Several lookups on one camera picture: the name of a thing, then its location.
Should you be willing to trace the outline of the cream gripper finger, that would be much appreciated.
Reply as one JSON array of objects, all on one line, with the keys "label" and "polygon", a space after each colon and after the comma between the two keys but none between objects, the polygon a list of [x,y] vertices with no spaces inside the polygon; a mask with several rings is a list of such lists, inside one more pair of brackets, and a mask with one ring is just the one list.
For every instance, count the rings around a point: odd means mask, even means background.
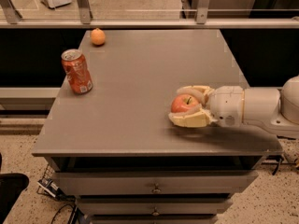
[{"label": "cream gripper finger", "polygon": [[168,117],[174,125],[185,128],[206,127],[213,121],[210,111],[201,105],[196,105],[185,112],[169,113]]},{"label": "cream gripper finger", "polygon": [[195,97],[201,105],[205,105],[213,91],[214,89],[209,86],[195,85],[179,88],[177,94],[189,94]]}]

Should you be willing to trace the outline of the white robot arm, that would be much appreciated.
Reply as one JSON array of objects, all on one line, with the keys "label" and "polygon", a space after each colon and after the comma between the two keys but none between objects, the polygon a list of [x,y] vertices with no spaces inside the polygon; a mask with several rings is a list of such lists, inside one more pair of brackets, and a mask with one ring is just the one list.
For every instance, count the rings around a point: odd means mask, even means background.
[{"label": "white robot arm", "polygon": [[179,127],[251,125],[287,138],[299,138],[299,76],[282,88],[187,86],[177,90],[168,115]]}]

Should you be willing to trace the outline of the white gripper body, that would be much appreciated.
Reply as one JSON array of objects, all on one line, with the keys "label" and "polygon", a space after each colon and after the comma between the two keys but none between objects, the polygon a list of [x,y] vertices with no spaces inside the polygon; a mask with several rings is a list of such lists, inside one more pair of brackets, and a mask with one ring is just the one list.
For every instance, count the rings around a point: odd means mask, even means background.
[{"label": "white gripper body", "polygon": [[213,121],[221,127],[239,127],[242,123],[244,90],[239,86],[222,86],[208,99]]}]

